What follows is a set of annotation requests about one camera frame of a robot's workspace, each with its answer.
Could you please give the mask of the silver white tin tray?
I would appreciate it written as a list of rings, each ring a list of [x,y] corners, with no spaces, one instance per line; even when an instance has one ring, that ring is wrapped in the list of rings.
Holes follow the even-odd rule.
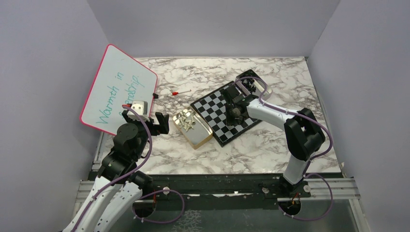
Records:
[[[241,83],[241,80],[245,78],[254,78],[255,79],[255,86],[257,87],[255,92],[249,92]],[[247,98],[249,95],[254,95],[259,97],[262,94],[262,100],[267,101],[272,96],[272,88],[265,87],[264,80],[260,78],[253,70],[247,70],[240,75],[238,75],[235,79],[234,83],[235,88],[240,92],[240,95],[243,98]]]

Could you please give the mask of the black white chess board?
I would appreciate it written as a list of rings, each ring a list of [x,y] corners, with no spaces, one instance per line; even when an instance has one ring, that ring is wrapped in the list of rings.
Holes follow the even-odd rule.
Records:
[[[226,125],[226,101],[222,96],[222,91],[232,83],[231,81],[190,104],[211,127],[213,137],[221,147],[224,147],[246,131],[261,123],[261,120],[248,118],[241,125]]]

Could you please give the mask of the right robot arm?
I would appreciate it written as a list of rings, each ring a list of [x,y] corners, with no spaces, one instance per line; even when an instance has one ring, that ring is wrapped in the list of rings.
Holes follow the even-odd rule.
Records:
[[[269,105],[255,95],[244,96],[234,85],[222,91],[225,103],[226,124],[237,126],[246,119],[258,119],[285,132],[287,147],[291,154],[285,172],[279,179],[278,189],[286,197],[298,191],[309,159],[325,142],[325,135],[312,111],[288,111]]]

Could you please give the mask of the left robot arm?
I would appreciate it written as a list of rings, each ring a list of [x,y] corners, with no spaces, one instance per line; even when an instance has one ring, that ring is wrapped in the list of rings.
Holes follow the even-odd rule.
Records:
[[[147,161],[152,137],[169,132],[169,115],[156,112],[157,123],[125,106],[114,146],[101,162],[86,200],[64,229],[66,232],[107,232],[132,203],[150,196],[152,178],[139,169],[137,161]]]

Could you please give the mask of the black metal base rail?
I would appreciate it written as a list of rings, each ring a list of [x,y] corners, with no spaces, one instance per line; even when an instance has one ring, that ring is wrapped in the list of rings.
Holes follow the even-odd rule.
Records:
[[[304,179],[289,193],[279,189],[279,174],[153,174],[152,190],[175,190],[157,193],[134,205],[143,209],[187,210],[277,210],[279,205],[290,206],[307,201],[358,200],[361,198],[353,178],[341,174],[324,173]]]

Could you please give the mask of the pile of black pieces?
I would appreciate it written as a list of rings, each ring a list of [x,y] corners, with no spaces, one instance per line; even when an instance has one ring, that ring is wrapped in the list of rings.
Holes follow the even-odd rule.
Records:
[[[254,78],[245,78],[241,80],[241,83],[249,92],[255,92],[257,89]]]

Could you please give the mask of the white board pink rim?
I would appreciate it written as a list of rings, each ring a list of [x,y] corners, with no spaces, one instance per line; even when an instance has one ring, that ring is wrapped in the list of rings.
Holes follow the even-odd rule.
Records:
[[[143,101],[151,112],[158,76],[113,44],[104,52],[93,84],[80,114],[80,121],[115,135],[125,123],[123,105]]]

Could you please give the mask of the gold tin tray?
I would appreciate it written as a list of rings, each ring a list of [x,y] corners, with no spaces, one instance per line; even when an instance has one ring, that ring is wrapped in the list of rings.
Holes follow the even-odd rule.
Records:
[[[211,127],[191,106],[172,116],[172,121],[194,150],[213,137]]]

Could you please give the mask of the red capped white marker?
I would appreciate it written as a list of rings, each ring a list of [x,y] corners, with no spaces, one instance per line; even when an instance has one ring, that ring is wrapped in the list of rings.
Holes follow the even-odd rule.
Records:
[[[176,92],[172,92],[172,96],[176,96],[178,94],[184,94],[184,93],[188,93],[191,92],[191,89],[186,90],[186,91],[176,91]]]

